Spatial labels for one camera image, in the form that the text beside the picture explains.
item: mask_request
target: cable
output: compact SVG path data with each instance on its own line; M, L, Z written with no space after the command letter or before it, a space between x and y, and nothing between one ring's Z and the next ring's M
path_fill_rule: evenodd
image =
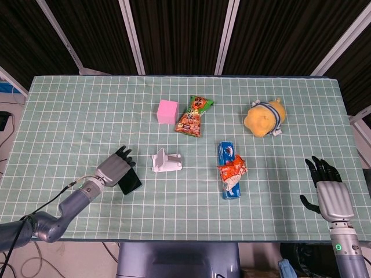
M369 265L371 265L371 262L369 261L369 259L367 259L365 256L363 256L363 258L365 259L366 262L368 262Z
M15 101L19 106L22 107L22 105L24 105L24 104L19 103L19 102L16 100L16 96L14 95L14 86L12 87L12 96L13 96L14 101Z
M6 259L6 254L5 254L5 252L2 252L1 254L3 254L3 255L4 255L4 259Z
M3 267L4 267L4 265L5 265L5 263L4 262L0 262L0 264L2 264L3 266L0 268L0 269L2 269ZM10 268L10 270L13 272L13 276L14 276L14 278L17 278L17 274L16 274L16 271L15 271L15 269L14 269L14 267L11 265L11 264L7 264L6 266L8 266L9 268Z
M12 116L12 126L13 126L13 131L8 135L8 137L0 144L0 148L1 148L1 146L3 146L3 144L6 142L6 140L8 140L9 139L9 137L10 136L12 136L13 135L13 133L14 133L14 131L15 131L15 126L14 126L14 115L11 113L10 114L11 116Z
M36 277L39 273L40 273L40 271L41 271L41 267L42 267L42 262L46 262L48 265L50 265L56 272L58 272L58 274L61 276L61 277L63 277L63 278L66 278L62 273L60 273L60 271L51 263L51 262L49 262L47 259L44 259L43 257L42 257L42 254L41 254L41 250L40 250L40 247L39 247L39 245L36 243L36 242L34 242L34 244L35 244L35 246L36 246L36 249L37 249L37 253L39 254L39 256L38 257L32 257L32 258L29 258L29 259L27 259L27 260L25 260L24 261L24 263L22 264L22 266L21 266L21 275L22 275L22 277L24 277L24 278L34 278L34 277ZM36 271L36 273L34 274L34 275L32 275L32 276L26 276L24 273L23 273L23 268L24 268L24 265L26 264L26 263L28 263L29 261L31 261L31 260L33 260L33 259L38 259L39 260L39 268L38 268L38 270Z
M66 185L58 194L57 196L55 196L52 200L48 201L47 203L43 204L41 207L39 207L38 209L36 209L35 211L33 211L31 214L35 214L37 213L39 210L41 210L42 208L46 207L48 204L50 204L51 202L53 202L54 200L56 200L60 195L62 195L68 188L74 186L75 184L77 184L78 182L80 182L81 180L83 180L84 178L96 178L95 175L85 175L81 178L78 178L77 180L71 182L70 184ZM27 218L28 215L25 215L24 217L21 218L21 220L24 220Z
M1 102L0 102L0 104L3 104L3 103L6 103L6 104L19 104L19 105L24 105L24 104L22 104L22 103L9 103L9 102L7 102L7 101L1 101Z
M26 219L22 222L21 227L19 228L16 237L14 238L14 241L13 241L13 243L12 243L12 246L11 246L10 249L9 249L8 255L6 256L6 259L5 259L5 262L4 262L4 266L3 266L3 268L1 269L1 272L0 272L0 278L2 278L2 276L4 275L5 269L6 269L6 267L8 266L8 262L9 262L9 259L10 259L10 255L11 255L12 252L13 252L14 246L16 245L17 239L18 239L19 235L21 234L21 231L22 231L23 226L24 226L24 224L26 223L27 219L28 219L28 218L26 218Z
M107 252L109 253L109 255L111 255L112 259L114 259L115 262L118 262L118 260L116 259L116 257L112 254L112 252L110 251L110 249L108 249L107 245L102 242L104 248L107 250Z
M48 201L46 204L43 204L41 207L39 207L38 209L36 209L36 210L35 210L34 212L32 212L31 214L35 214L35 213L38 212L40 209L46 207L46 206L47 206L48 204L50 204L52 201L54 201L55 199L57 199L57 198L58 198L62 193L64 193L68 188L74 186L78 181L80 181L80 180L82 180L82 179L84 179L84 178L87 178L87 177L95 177L95 176L93 176L93 175L85 175L85 176L83 176L83 177L81 177L81 178L78 178L76 181L71 182L70 184L68 184L67 186L65 186L65 187L64 187L64 188L63 188L63 189L62 189L62 190L57 194L57 196L55 196L52 200ZM21 227L19 228L19 230L18 230L18 232L17 232L16 237L14 238L14 241L13 241L13 243L12 243L12 246L11 246L10 249L9 249L8 255L6 256L6 259L5 259L5 262L4 262L5 267L1 269L1 272L0 272L0 278L2 278L3 275L4 275L4 271L5 271L5 269L6 269L6 266L8 265L8 262L9 262L9 259L10 259L10 255L11 255L12 252L13 252L13 249L14 249L14 247L15 247L15 245L16 245L16 242L17 242L17 240L18 240L19 235L21 234L21 231L22 231L22 229L23 229L24 224L28 221L28 219L31 218L31 216L30 216L31 214L29 214L29 215L25 215L25 216L23 216L23 217L20 219L20 220L23 221L23 222L22 222Z

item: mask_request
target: metal frame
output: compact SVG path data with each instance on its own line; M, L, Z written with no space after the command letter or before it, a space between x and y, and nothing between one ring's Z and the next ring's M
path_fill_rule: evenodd
M349 122L353 128L355 145L357 146L361 162L366 167L371 168L371 129L362 120L369 114L371 114L371 105L358 112L355 116L350 116Z
M123 22L125 23L126 32L128 33L130 46L132 48L135 65L139 75L145 75L143 59L141 57L137 32L135 30L132 10L130 8L129 0L118 0L121 8Z
M218 58L216 60L214 75L222 75L225 57L231 41L234 23L236 20L239 0L229 0L227 14L225 15L223 33L221 35Z
M64 46L67 48L68 52L70 53L72 59L74 59L76 66L78 67L79 71L83 70L83 65L76 54L76 51L70 44L69 40L67 39L65 33L63 32L62 28L60 27L57 19L54 17L51 9L49 8L48 4L45 2L45 0L36 0L37 4L39 4L40 8L44 12L46 18L49 20L51 25L53 26L54 30L57 32L59 38L62 40Z
M357 39L362 31L371 23L371 2L350 25L348 30L341 36L330 52L323 58L311 75L323 75L335 63L335 61Z
M5 69L0 66L0 76L13 85L22 95L25 97L28 96L28 91L17 81L15 80Z

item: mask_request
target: blue object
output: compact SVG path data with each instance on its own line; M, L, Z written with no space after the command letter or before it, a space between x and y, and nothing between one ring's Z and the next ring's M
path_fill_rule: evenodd
M288 259L279 261L278 266L281 278L297 278L295 270L292 268Z
M235 160L235 152L232 142L220 142L218 147L219 165L226 165L228 162ZM236 199L239 198L241 192L239 190L239 183L227 191L223 185L223 199Z
M11 84L0 81L0 93L12 93L13 88L14 87ZM13 89L13 92L20 94L20 92L16 88Z

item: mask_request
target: black curtain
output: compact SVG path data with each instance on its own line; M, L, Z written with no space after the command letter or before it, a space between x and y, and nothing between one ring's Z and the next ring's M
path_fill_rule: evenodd
M0 1L0 66L27 90L36 75L78 74L36 1Z
M371 105L371 26L327 70L336 78L348 115L355 115Z
M131 0L146 74L213 75L228 0Z
M310 75L367 0L241 0L223 74Z
M137 74L118 0L46 0L86 68Z

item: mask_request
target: floor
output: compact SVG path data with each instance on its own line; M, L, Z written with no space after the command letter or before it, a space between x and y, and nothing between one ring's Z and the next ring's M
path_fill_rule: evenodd
M17 101L24 102L24 97L15 94ZM22 107L18 104L4 104L1 102L15 103L11 94L0 93L0 111L8 111L14 115L16 130L21 118ZM0 132L0 141L3 141L12 132L11 118L4 131ZM12 149L14 135L0 148L0 160L6 159ZM0 172L3 173L6 161L0 162ZM17 277L115 277L117 263L111 258L102 243L99 242L56 242L48 244L38 242L42 257L47 259L39 269L38 252L34 243L14 250L10 264L14 267ZM114 256L118 256L118 245L107 243L107 247ZM362 248L363 254L371 259L371 249ZM244 268L276 269L277 262L281 260L279 243L239 243L241 266ZM4 278L13 277L10 269L5 272Z

